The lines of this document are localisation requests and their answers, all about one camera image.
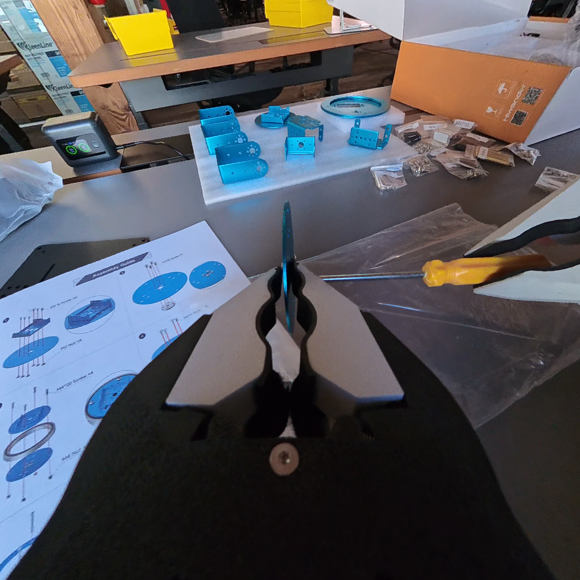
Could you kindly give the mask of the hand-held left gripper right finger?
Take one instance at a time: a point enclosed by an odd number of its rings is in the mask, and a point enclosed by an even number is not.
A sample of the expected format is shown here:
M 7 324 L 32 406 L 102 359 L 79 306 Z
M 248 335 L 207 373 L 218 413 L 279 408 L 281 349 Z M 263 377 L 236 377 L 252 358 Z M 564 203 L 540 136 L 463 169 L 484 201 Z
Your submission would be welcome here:
M 404 391 L 359 307 L 303 265 L 293 290 L 305 332 L 290 394 L 295 434 L 324 437 L 341 417 L 401 404 Z

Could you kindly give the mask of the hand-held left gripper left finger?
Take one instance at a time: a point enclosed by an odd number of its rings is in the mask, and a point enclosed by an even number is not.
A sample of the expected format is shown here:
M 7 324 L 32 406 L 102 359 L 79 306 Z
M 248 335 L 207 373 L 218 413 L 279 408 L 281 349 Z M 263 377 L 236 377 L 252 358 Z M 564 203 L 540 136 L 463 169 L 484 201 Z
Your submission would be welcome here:
M 225 417 L 250 437 L 277 437 L 289 418 L 291 337 L 277 319 L 281 268 L 217 308 L 166 404 Z

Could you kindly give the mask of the yellow-handled screwdriver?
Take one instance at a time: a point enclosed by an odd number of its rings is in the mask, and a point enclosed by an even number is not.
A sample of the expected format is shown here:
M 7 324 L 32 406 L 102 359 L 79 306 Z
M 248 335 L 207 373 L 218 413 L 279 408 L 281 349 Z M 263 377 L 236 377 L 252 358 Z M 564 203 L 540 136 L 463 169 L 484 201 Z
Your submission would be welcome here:
M 486 284 L 498 277 L 522 270 L 551 267 L 543 255 L 466 257 L 443 262 L 426 262 L 418 272 L 382 272 L 372 274 L 339 274 L 321 276 L 326 282 L 422 279 L 429 287 L 443 285 Z

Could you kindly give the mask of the blue round metal plate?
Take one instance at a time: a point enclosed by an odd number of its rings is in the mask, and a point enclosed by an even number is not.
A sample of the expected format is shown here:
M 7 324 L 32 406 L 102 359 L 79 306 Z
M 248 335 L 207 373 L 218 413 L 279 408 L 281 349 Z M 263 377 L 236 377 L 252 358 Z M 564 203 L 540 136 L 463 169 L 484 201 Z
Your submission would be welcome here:
M 286 326 L 288 332 L 292 335 L 296 321 L 296 299 L 293 290 L 296 274 L 296 256 L 292 211 L 289 201 L 285 201 L 282 213 L 282 290 L 284 293 Z

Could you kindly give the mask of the grey desk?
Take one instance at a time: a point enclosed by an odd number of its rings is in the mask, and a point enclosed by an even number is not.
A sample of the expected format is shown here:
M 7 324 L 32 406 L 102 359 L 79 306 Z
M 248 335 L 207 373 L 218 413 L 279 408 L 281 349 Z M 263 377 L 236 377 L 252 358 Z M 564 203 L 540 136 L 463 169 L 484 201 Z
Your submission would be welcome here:
M 534 166 L 492 165 L 479 179 L 444 169 L 380 193 L 368 169 L 206 205 L 195 161 L 64 186 L 39 216 L 1 242 L 1 282 L 43 244 L 172 234 L 206 221 L 243 272 L 281 260 L 289 201 L 299 260 L 310 259 L 451 204 L 503 226 L 542 200 L 542 169 L 579 173 L 579 130 L 538 144 Z M 557 579 L 579 579 L 579 359 L 477 428 L 526 534 Z

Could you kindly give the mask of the clear plastic bag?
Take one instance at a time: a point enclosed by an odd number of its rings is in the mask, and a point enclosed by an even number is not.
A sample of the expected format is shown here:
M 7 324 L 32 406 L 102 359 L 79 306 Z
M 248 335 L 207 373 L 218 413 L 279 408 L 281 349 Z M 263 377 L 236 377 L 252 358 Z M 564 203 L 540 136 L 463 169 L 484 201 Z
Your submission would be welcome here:
M 447 205 L 308 260 L 319 276 L 414 272 L 495 230 Z M 479 427 L 579 359 L 579 306 L 511 301 L 418 279 L 339 282 L 439 378 Z

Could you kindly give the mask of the pile of small screw packets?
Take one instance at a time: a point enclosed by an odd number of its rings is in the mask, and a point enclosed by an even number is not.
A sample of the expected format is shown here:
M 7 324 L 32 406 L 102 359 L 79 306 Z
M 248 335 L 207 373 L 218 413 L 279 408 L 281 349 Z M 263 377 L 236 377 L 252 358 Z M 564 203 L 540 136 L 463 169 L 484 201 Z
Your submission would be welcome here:
M 414 154 L 402 161 L 370 169 L 380 191 L 397 190 L 407 185 L 405 173 L 418 178 L 444 169 L 460 180 L 479 179 L 489 173 L 488 165 L 514 168 L 516 160 L 534 165 L 540 151 L 521 142 L 498 143 L 475 131 L 476 123 L 422 116 L 391 130 L 409 145 Z

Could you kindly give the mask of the white assembly guide booklet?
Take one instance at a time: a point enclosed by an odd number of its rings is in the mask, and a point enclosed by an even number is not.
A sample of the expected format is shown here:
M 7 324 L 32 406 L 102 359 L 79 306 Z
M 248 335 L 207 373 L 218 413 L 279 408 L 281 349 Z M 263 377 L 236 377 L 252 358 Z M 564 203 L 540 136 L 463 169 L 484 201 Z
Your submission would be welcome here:
M 129 383 L 248 284 L 202 221 L 1 299 L 1 579 Z

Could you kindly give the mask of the white foam tray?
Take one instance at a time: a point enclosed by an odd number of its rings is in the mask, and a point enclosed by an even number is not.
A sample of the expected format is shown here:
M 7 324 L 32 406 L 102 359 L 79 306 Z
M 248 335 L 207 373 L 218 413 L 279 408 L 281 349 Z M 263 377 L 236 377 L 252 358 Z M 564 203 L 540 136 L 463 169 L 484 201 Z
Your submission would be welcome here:
M 197 163 L 202 194 L 206 205 L 222 201 L 243 198 L 254 194 L 269 192 L 290 185 L 301 185 L 322 178 L 329 178 L 358 169 L 372 166 L 399 163 L 414 156 L 417 152 L 405 144 L 396 135 L 390 136 L 389 142 L 382 150 L 368 150 L 348 144 L 350 129 L 354 120 L 345 120 L 346 124 L 339 128 L 341 118 L 331 120 L 331 116 L 323 112 L 319 102 L 310 101 L 291 107 L 293 112 L 309 115 L 322 121 L 324 139 L 317 141 L 314 156 L 284 157 L 284 141 L 286 128 L 265 129 L 258 127 L 255 118 L 258 112 L 238 116 L 242 132 L 250 141 L 256 141 L 261 147 L 260 157 L 268 163 L 269 171 L 264 178 L 248 180 L 232 185 L 221 181 L 215 156 L 208 152 L 205 138 L 199 124 L 189 127 L 194 158 Z

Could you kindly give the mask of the white crumpled plastic bag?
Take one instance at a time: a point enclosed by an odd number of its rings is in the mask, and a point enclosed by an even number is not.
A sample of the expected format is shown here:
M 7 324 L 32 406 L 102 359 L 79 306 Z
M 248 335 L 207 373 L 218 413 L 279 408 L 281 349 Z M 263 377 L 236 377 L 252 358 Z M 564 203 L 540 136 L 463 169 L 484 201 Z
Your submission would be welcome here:
M 1 240 L 38 215 L 63 187 L 52 163 L 25 158 L 1 162 Z

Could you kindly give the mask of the silver monitor stand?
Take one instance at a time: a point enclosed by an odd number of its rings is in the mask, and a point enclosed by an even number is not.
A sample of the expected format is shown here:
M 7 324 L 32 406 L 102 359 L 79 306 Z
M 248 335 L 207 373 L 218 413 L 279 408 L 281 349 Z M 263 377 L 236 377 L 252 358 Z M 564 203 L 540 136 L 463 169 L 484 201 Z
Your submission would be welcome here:
M 329 26 L 324 28 L 328 35 L 343 35 L 376 30 L 376 27 L 357 18 L 350 18 L 340 9 L 337 16 L 332 16 Z

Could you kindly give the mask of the grey device with green display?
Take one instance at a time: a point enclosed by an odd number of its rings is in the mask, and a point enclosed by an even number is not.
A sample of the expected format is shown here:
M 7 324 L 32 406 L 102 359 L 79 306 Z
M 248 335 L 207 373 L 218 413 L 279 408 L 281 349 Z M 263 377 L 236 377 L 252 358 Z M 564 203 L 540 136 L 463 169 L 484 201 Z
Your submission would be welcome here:
M 117 159 L 117 145 L 94 111 L 46 120 L 43 134 L 71 167 L 79 168 Z

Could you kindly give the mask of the white flat keyboard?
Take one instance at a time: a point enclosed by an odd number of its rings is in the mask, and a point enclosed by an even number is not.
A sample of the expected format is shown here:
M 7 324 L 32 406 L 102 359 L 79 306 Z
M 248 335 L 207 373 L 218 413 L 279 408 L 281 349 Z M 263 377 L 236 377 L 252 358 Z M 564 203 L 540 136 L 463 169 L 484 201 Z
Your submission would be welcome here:
M 244 26 L 240 28 L 222 28 L 214 33 L 196 35 L 195 39 L 206 43 L 215 44 L 219 42 L 248 38 L 268 33 L 272 30 L 273 28 L 270 26 L 261 27 L 257 25 Z

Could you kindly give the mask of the blue bracket with side tab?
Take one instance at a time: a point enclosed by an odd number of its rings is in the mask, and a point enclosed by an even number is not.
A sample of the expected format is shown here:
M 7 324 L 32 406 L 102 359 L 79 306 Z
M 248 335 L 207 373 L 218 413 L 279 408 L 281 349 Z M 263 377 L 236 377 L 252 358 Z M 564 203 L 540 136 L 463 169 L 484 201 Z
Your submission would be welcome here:
M 371 129 L 361 128 L 361 120 L 356 119 L 354 126 L 351 128 L 348 144 L 354 147 L 361 147 L 369 150 L 384 149 L 390 139 L 392 124 L 385 127 L 383 137 L 379 138 L 379 132 Z

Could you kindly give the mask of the black metal base plate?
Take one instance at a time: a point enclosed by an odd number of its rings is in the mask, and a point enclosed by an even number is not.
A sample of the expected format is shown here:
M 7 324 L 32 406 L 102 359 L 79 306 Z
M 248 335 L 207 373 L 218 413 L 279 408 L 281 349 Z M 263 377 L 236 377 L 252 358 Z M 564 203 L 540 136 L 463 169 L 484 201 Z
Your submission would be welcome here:
M 148 237 L 45 244 L 36 247 L 1 288 L 1 299 L 46 279 L 148 243 Z

